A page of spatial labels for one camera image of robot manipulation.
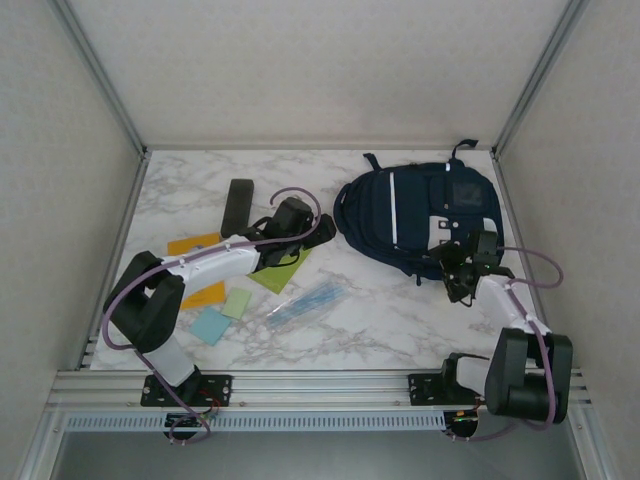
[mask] backpack handle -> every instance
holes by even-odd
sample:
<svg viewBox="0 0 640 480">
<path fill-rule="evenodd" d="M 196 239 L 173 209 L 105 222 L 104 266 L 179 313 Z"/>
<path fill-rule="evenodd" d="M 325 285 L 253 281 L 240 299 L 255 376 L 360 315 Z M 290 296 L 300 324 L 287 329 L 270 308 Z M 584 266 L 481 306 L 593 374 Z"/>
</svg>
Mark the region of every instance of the backpack handle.
<svg viewBox="0 0 640 480">
<path fill-rule="evenodd" d="M 462 140 L 458 145 L 453 147 L 453 151 L 451 152 L 451 159 L 449 160 L 449 163 L 451 163 L 452 165 L 457 164 L 457 165 L 464 166 L 464 163 L 462 162 L 462 160 L 456 157 L 456 152 L 458 151 L 458 147 L 467 146 L 471 148 L 476 148 L 476 145 L 478 145 L 477 140 L 472 140 L 470 138 Z"/>
<path fill-rule="evenodd" d="M 373 167 L 374 170 L 382 170 L 380 168 L 380 164 L 378 163 L 378 159 L 373 153 L 363 153 L 362 156 L 369 160 L 369 163 Z"/>
</svg>

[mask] clear plastic package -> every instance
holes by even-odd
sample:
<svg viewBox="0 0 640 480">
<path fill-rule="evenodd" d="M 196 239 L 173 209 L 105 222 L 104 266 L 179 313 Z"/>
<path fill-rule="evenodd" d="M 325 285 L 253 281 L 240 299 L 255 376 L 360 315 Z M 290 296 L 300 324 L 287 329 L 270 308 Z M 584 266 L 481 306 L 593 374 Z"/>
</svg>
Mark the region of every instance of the clear plastic package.
<svg viewBox="0 0 640 480">
<path fill-rule="evenodd" d="M 288 300 L 267 315 L 270 328 L 280 328 L 294 318 L 305 320 L 320 318 L 347 298 L 348 290 L 333 279 L 327 279 L 305 291 L 302 295 Z"/>
</svg>

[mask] backpack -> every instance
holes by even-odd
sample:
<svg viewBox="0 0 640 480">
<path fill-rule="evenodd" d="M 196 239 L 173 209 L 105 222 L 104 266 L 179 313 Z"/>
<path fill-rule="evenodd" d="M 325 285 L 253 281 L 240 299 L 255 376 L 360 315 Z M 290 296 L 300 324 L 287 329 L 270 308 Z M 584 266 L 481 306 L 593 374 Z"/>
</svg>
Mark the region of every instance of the backpack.
<svg viewBox="0 0 640 480">
<path fill-rule="evenodd" d="M 456 145 L 447 163 L 373 167 L 340 190 L 333 206 L 338 230 L 357 251 L 421 279 L 441 280 L 440 264 L 429 250 L 453 241 L 467 248 L 473 230 L 497 232 L 504 246 L 498 195 L 491 181 L 456 158 L 458 147 L 475 148 L 477 140 Z"/>
</svg>

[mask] marble surface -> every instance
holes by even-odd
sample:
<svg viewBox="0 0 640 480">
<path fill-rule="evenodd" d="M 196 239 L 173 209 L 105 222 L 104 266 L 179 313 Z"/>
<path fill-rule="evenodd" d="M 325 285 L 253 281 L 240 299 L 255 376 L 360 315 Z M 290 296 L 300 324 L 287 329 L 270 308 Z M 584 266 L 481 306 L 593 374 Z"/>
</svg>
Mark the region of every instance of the marble surface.
<svg viewBox="0 0 640 480">
<path fill-rule="evenodd" d="M 323 211 L 331 212 L 339 189 L 369 164 L 361 151 L 158 151 L 154 152 L 120 264 L 150 250 L 166 255 L 167 242 L 219 231 L 229 181 L 252 178 L 255 192 L 251 221 L 273 214 L 269 197 L 286 186 L 314 193 Z M 449 151 L 379 151 L 384 166 L 437 161 Z M 468 166 L 496 182 L 489 153 L 461 151 Z M 507 245 L 515 245 L 503 207 Z M 508 252 L 503 265 L 523 274 L 517 254 Z M 348 298 L 321 318 L 292 320 L 278 330 L 268 328 L 266 315 L 282 302 L 324 278 L 347 286 Z M 276 295 L 247 277 L 226 282 L 253 292 L 242 318 L 234 320 L 222 339 L 209 346 L 188 332 L 200 309 L 180 313 L 175 335 L 201 369 L 341 370 L 437 368 L 452 351 L 490 354 L 499 328 L 476 306 L 465 308 L 447 299 L 439 282 L 415 279 L 353 250 L 338 233 L 314 249 L 292 281 Z M 531 300 L 526 289 L 520 294 Z M 124 341 L 111 325 L 116 341 Z M 100 338 L 91 363 L 96 370 L 139 370 L 131 352 L 109 349 Z"/>
</svg>

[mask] cable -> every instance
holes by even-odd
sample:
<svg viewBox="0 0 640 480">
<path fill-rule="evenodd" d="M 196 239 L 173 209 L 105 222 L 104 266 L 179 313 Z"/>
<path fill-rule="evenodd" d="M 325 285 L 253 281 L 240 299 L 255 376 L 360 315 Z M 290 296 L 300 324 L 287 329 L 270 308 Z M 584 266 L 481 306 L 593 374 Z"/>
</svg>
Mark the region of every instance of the cable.
<svg viewBox="0 0 640 480">
<path fill-rule="evenodd" d="M 562 284 L 562 282 L 564 281 L 564 272 L 562 271 L 562 267 L 553 258 L 545 255 L 544 253 L 538 252 L 536 250 L 529 250 L 527 248 L 520 248 L 520 247 L 498 247 L 498 250 L 512 250 L 515 252 L 522 252 L 527 255 L 534 255 L 536 257 L 542 258 L 543 260 L 546 260 L 547 262 L 549 262 L 551 265 L 553 265 L 553 267 L 558 272 L 558 279 L 553 283 L 540 283 L 540 282 L 535 282 L 533 280 L 527 280 L 525 278 L 513 278 L 509 280 L 509 282 L 507 282 L 507 285 L 523 283 L 525 285 L 530 285 L 536 288 L 556 288 L 556 287 L 559 287 L 560 284 Z M 524 308 L 524 305 L 522 305 L 522 303 L 516 296 L 513 289 L 512 288 L 508 289 L 507 293 L 509 294 L 509 297 L 513 301 L 514 305 L 516 306 L 520 314 L 522 315 L 522 318 L 527 318 L 527 309 Z"/>
<path fill-rule="evenodd" d="M 549 397 L 549 413 L 547 415 L 547 419 L 542 425 L 532 423 L 529 420 L 522 420 L 522 422 L 529 428 L 541 432 L 543 430 L 546 430 L 551 426 L 551 424 L 553 424 L 553 419 L 556 416 L 556 390 L 553 386 L 553 377 L 551 376 L 551 362 L 549 362 L 549 353 L 547 352 L 547 347 L 544 344 L 542 333 L 534 322 L 529 322 L 529 325 L 533 329 L 533 333 L 535 333 L 536 338 L 538 339 L 538 346 L 540 347 L 540 352 L 542 354 L 542 366 L 544 367 L 544 378 L 547 381 L 547 396 Z"/>
<path fill-rule="evenodd" d="M 175 400 L 175 402 L 180 405 L 182 408 L 184 408 L 189 415 L 185 416 L 185 417 L 181 417 L 178 420 L 176 420 L 176 422 L 174 422 L 174 424 L 171 426 L 171 430 L 169 430 L 169 439 L 171 440 L 171 442 L 173 443 L 176 439 L 173 437 L 173 431 L 175 429 L 175 427 L 180 424 L 182 421 L 184 421 L 185 419 L 189 418 L 189 417 L 194 417 L 197 418 L 200 423 L 202 424 L 202 426 L 205 428 L 206 433 L 204 436 L 200 436 L 200 437 L 194 437 L 192 439 L 189 440 L 180 440 L 180 442 L 182 443 L 182 445 L 187 445 L 187 444 L 191 444 L 191 443 L 196 443 L 199 442 L 201 440 L 204 440 L 205 438 L 209 437 L 209 435 L 211 435 L 211 428 L 209 426 L 209 423 L 206 421 L 206 419 L 202 416 L 202 414 L 196 412 L 195 410 L 193 410 L 193 408 L 191 408 L 189 405 L 187 405 L 171 388 L 171 386 L 169 385 L 169 383 L 165 380 L 165 378 L 160 374 L 160 372 L 158 372 L 155 367 L 153 366 L 153 364 L 147 360 L 144 355 L 142 355 L 140 352 L 138 352 L 135 347 L 132 344 L 125 344 L 125 345 L 118 345 L 117 343 L 114 343 L 111 338 L 109 337 L 109 322 L 111 321 L 111 316 L 113 315 L 113 312 L 115 311 L 115 309 L 118 307 L 118 305 L 120 304 L 120 302 L 122 302 L 122 300 L 129 295 L 129 293 L 131 293 L 137 286 L 141 285 L 145 280 L 153 277 L 154 275 L 168 270 L 170 268 L 176 267 L 178 265 L 180 265 L 181 263 L 189 263 L 192 262 L 194 260 L 197 260 L 199 258 L 202 257 L 206 257 L 209 255 L 213 255 L 215 253 L 221 252 L 223 250 L 227 250 L 227 249 L 234 249 L 234 248 L 244 248 L 244 247 L 257 247 L 260 245 L 270 245 L 273 243 L 290 243 L 290 242 L 297 242 L 298 240 L 302 240 L 303 238 L 308 237 L 309 235 L 311 235 L 316 228 L 318 228 L 318 225 L 320 224 L 320 217 L 322 215 L 322 209 L 320 208 L 320 202 L 318 201 L 318 199 L 308 190 L 301 188 L 301 187 L 286 187 L 286 188 L 282 188 L 280 190 L 278 190 L 277 192 L 275 192 L 271 198 L 269 199 L 269 204 L 273 206 L 273 201 L 274 199 L 280 195 L 281 193 L 284 192 L 289 192 L 289 191 L 298 191 L 298 192 L 302 192 L 305 195 L 307 195 L 315 204 L 316 206 L 316 210 L 317 210 L 317 216 L 315 218 L 315 221 L 313 223 L 313 225 L 311 225 L 311 228 L 309 228 L 309 230 L 307 230 L 304 233 L 301 233 L 300 235 L 294 235 L 293 237 L 286 237 L 286 238 L 274 238 L 274 239 L 269 239 L 269 240 L 258 240 L 255 242 L 237 242 L 237 243 L 233 243 L 233 244 L 228 244 L 228 243 L 223 243 L 220 246 L 211 248 L 211 249 L 207 249 L 205 251 L 197 251 L 193 254 L 190 255 L 185 255 L 183 257 L 180 257 L 177 260 L 173 260 L 167 263 L 163 263 L 162 265 L 158 265 L 157 267 L 154 267 L 152 269 L 150 269 L 149 271 L 143 273 L 142 275 L 140 275 L 138 278 L 136 278 L 135 280 L 133 280 L 129 285 L 127 285 L 126 287 L 124 287 L 122 289 L 122 291 L 116 295 L 116 297 L 113 299 L 113 301 L 111 302 L 111 304 L 109 305 L 109 307 L 107 308 L 107 310 L 105 311 L 103 317 L 102 317 L 102 323 L 100 325 L 100 331 L 102 333 L 102 337 L 104 338 L 104 342 L 107 344 L 108 347 L 114 349 L 114 350 L 134 350 L 136 356 L 142 361 L 142 363 L 144 363 L 147 368 L 149 368 L 149 370 L 151 370 L 151 372 L 153 373 L 153 375 L 155 375 L 155 377 L 158 379 L 158 381 L 160 382 L 160 384 L 164 387 L 164 389 L 167 391 L 167 393 L 171 396 L 171 398 L 173 398 L 173 400 Z"/>
<path fill-rule="evenodd" d="M 553 267 L 558 272 L 558 279 L 553 283 L 541 283 L 533 280 L 527 280 L 524 278 L 513 278 L 507 282 L 507 285 L 510 287 L 512 287 L 516 283 L 523 283 L 525 285 L 530 285 L 536 288 L 556 288 L 556 287 L 559 287 L 564 281 L 564 271 L 562 270 L 562 267 L 554 259 L 552 259 L 548 255 L 545 255 L 542 252 L 538 252 L 536 250 L 529 250 L 527 248 L 520 248 L 520 247 L 499 247 L 499 249 L 522 252 L 527 255 L 534 255 L 536 257 L 542 258 L 543 260 L 546 260 L 551 265 L 553 265 Z M 526 320 L 528 315 L 527 309 L 524 308 L 524 305 L 522 305 L 522 302 L 520 302 L 520 300 L 518 299 L 518 296 L 516 295 L 514 289 L 508 288 L 507 294 L 509 295 L 509 298 L 511 298 L 511 301 L 513 302 L 513 304 L 516 306 L 516 308 L 522 315 L 522 318 Z M 544 377 L 547 383 L 547 396 L 549 397 L 549 413 L 542 425 L 537 425 L 528 420 L 523 420 L 523 423 L 527 425 L 529 428 L 532 428 L 533 430 L 542 431 L 542 430 L 546 430 L 553 424 L 553 419 L 556 416 L 557 404 L 556 404 L 555 387 L 553 385 L 553 377 L 551 374 L 551 362 L 549 361 L 549 352 L 547 351 L 547 347 L 544 344 L 544 337 L 542 336 L 542 333 L 540 332 L 540 329 L 535 324 L 535 322 L 529 320 L 527 323 L 533 330 L 533 333 L 535 334 L 536 339 L 538 340 L 538 346 L 540 347 L 540 356 L 542 357 Z"/>
<path fill-rule="evenodd" d="M 271 268 L 280 268 L 280 267 L 290 267 L 291 265 L 295 265 L 298 260 L 300 260 L 300 252 L 298 252 L 296 254 L 296 258 L 294 258 L 293 260 L 291 260 L 290 262 L 287 263 L 279 263 L 278 265 L 274 265 Z"/>
</svg>

